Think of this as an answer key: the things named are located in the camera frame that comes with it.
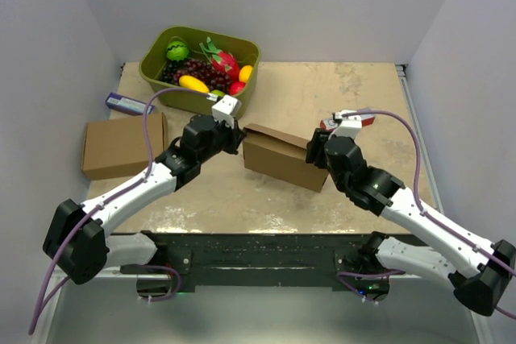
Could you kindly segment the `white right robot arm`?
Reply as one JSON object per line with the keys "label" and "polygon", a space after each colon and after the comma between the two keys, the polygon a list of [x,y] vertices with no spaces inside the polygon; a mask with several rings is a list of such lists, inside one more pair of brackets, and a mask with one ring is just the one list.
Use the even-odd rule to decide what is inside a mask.
{"label": "white right robot arm", "polygon": [[315,129],[306,162],[327,170],[355,206],[398,224],[424,243],[416,247],[381,236],[359,254],[364,271],[403,271],[450,288],[464,307],[481,316],[499,310],[515,276],[513,244],[492,242],[454,223],[420,201],[400,179],[368,165],[355,140],[338,131]]}

